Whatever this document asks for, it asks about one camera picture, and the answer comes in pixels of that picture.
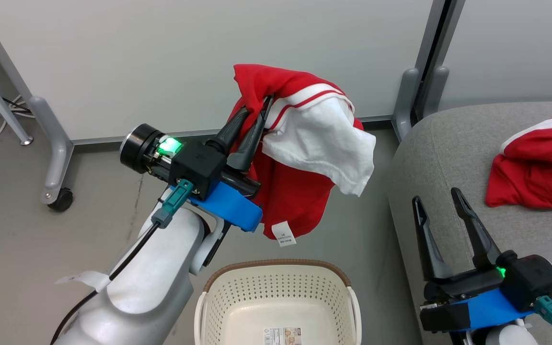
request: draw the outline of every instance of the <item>white wall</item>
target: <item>white wall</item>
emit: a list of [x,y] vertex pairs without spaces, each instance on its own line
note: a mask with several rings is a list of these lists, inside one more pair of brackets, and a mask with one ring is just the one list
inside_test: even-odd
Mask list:
[[239,98],[235,63],[308,70],[389,115],[430,0],[0,0],[0,41],[70,139],[142,122],[216,129]]
[[552,0],[466,0],[439,110],[552,100]]

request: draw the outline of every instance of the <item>basket label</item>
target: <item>basket label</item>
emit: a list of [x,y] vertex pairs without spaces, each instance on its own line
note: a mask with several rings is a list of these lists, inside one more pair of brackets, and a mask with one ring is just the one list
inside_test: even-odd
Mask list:
[[302,345],[302,328],[264,328],[263,345]]
[[280,244],[281,247],[297,244],[295,236],[293,236],[293,231],[291,231],[291,228],[289,227],[288,221],[272,225],[272,233],[274,234],[274,237],[276,237],[276,240],[278,240],[278,244]]

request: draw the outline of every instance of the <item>sticker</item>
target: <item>sticker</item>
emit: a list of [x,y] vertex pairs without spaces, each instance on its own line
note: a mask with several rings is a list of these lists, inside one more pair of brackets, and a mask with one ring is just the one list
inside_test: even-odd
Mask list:
[[101,292],[110,283],[110,278],[104,273],[86,271],[76,276],[63,277],[57,280],[55,284],[65,284],[74,281],[83,282],[92,288],[94,287],[97,292]]
[[289,227],[288,221],[272,225],[272,233],[274,234],[274,237],[276,237],[276,240],[278,240],[278,244],[280,244],[281,247],[297,244],[295,237],[293,236],[293,232]]
[[263,345],[302,345],[302,328],[264,328]]

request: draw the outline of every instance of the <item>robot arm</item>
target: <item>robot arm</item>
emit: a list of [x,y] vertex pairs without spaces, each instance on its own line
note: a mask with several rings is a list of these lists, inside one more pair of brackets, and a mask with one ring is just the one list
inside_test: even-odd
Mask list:
[[[245,173],[272,101],[273,97],[267,98],[256,124],[231,155],[248,116],[244,108],[206,144],[183,145],[146,124],[127,136],[121,144],[121,163],[170,186],[142,226],[136,244],[114,264],[107,285],[68,313],[51,345],[165,341],[193,293],[189,273],[197,275],[210,263],[231,225],[254,231],[261,221],[261,209],[249,200],[259,184]],[[210,231],[192,210],[180,208],[185,201],[216,218],[215,229]]]
[[442,260],[421,199],[414,197],[416,237],[427,282],[420,312],[423,329],[449,332],[454,345],[537,345],[522,319],[537,313],[552,324],[552,264],[539,255],[517,258],[514,251],[499,251],[461,190],[452,188],[451,196],[466,224],[475,268],[453,274]]

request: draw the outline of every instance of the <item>white laundry basket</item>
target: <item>white laundry basket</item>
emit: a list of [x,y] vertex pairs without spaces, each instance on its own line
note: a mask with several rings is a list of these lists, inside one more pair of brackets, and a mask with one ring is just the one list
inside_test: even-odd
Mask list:
[[359,345],[361,314],[350,285],[322,261],[226,266],[197,302],[195,345]]

